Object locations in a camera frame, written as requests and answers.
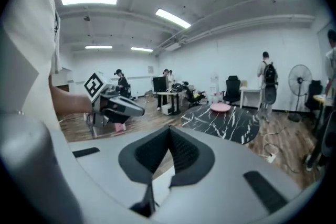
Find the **electric fan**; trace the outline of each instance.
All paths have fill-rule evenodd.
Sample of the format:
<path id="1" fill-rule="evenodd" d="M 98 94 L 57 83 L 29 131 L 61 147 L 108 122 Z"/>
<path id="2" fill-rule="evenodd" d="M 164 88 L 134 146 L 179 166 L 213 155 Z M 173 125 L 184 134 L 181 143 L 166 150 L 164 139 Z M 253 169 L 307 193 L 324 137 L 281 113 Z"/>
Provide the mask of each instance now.
<path id="1" fill-rule="evenodd" d="M 309 84 L 312 80 L 312 75 L 308 67 L 304 65 L 296 65 L 289 72 L 288 84 L 294 95 L 298 97 L 295 113 L 288 116 L 288 119 L 294 122 L 300 121 L 300 116 L 297 114 L 299 99 L 308 92 Z"/>

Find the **person wearing backpack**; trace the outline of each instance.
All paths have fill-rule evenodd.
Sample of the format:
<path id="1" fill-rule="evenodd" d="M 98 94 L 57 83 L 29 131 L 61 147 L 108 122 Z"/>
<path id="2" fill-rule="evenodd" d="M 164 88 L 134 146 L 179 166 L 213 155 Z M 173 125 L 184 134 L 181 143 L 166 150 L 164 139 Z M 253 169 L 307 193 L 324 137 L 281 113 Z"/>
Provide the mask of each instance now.
<path id="1" fill-rule="evenodd" d="M 269 116 L 272 112 L 272 104 L 276 99 L 276 85 L 278 75 L 273 65 L 273 62 L 269 59 L 268 52 L 262 53 L 262 62 L 258 66 L 257 76 L 262 78 L 259 107 L 257 117 L 259 119 L 265 119 L 269 122 Z"/>

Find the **pink round object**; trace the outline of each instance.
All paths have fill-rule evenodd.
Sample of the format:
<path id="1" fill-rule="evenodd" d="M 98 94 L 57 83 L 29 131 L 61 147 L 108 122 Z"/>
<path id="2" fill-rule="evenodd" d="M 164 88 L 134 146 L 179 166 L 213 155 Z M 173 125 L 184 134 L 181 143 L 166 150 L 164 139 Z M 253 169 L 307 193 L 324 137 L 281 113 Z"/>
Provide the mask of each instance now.
<path id="1" fill-rule="evenodd" d="M 223 103 L 213 103 L 211 104 L 210 108 L 212 111 L 215 112 L 228 112 L 231 106 Z"/>

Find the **computer monitor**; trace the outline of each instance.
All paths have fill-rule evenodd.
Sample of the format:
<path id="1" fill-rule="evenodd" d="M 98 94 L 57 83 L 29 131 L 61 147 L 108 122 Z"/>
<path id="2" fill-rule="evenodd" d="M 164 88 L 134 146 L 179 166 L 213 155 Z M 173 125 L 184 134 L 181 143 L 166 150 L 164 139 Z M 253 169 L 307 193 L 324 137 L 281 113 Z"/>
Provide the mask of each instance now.
<path id="1" fill-rule="evenodd" d="M 154 92 L 165 92 L 168 89 L 168 77 L 153 78 Z"/>

